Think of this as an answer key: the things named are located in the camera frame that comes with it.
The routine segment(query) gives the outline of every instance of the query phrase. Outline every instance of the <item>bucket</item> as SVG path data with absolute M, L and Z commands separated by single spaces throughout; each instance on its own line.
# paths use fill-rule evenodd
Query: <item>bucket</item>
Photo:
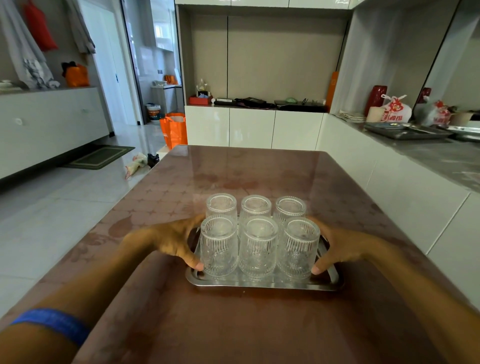
M 147 104 L 148 118 L 150 121 L 159 121 L 161 119 L 162 108 L 159 105 Z

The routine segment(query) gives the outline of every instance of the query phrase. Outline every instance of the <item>red box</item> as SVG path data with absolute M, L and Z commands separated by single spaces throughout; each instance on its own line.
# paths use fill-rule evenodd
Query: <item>red box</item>
M 196 96 L 190 96 L 188 99 L 189 105 L 210 105 L 212 103 L 213 97 L 210 96 L 209 98 L 201 98 Z

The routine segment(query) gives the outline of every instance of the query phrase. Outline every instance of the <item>hand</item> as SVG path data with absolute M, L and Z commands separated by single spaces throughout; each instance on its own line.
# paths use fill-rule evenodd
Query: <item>hand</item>
M 314 217 L 308 218 L 318 225 L 320 232 L 330 243 L 327 254 L 313 266 L 312 274 L 323 273 L 334 263 L 368 259 L 378 246 L 385 244 L 379 237 L 359 231 L 332 228 Z
M 189 267 L 200 271 L 203 270 L 204 264 L 192 253 L 187 239 L 190 231 L 204 219 L 205 214 L 202 214 L 184 220 L 151 225 L 129 233 L 125 240 L 143 242 L 152 251 L 158 250 L 164 254 L 179 256 Z

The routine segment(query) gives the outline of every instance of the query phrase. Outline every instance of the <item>fingernail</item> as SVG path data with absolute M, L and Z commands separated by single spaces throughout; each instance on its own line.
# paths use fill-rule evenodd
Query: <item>fingernail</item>
M 198 271 L 202 271 L 204 269 L 204 264 L 202 262 L 199 262 L 196 266 L 195 269 Z
M 320 269 L 317 268 L 317 266 L 313 266 L 312 268 L 312 274 L 315 276 L 318 276 L 320 274 Z

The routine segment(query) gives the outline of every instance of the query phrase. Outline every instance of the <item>metal baking tray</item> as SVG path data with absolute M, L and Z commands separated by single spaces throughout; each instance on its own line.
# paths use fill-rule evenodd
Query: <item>metal baking tray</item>
M 192 250 L 200 255 L 200 230 L 195 234 Z M 318 244 L 317 257 L 322 256 L 328 250 L 328 241 L 321 237 Z M 239 267 L 227 276 L 214 278 L 204 272 L 199 272 L 188 267 L 185 273 L 188 282 L 199 287 L 254 287 L 254 288 L 280 288 L 290 290 L 310 290 L 310 291 L 337 291 L 345 283 L 342 271 L 335 264 L 329 270 L 319 276 L 311 275 L 305 280 L 293 280 L 283 274 L 278 267 L 268 277 L 260 280 L 253 280 L 245 275 Z
M 456 139 L 480 142 L 480 128 L 468 128 L 466 126 L 448 125 L 442 127 L 456 135 Z
M 430 128 L 411 123 L 398 122 L 368 122 L 365 129 L 396 140 L 431 140 L 445 139 L 452 135 L 451 132 Z

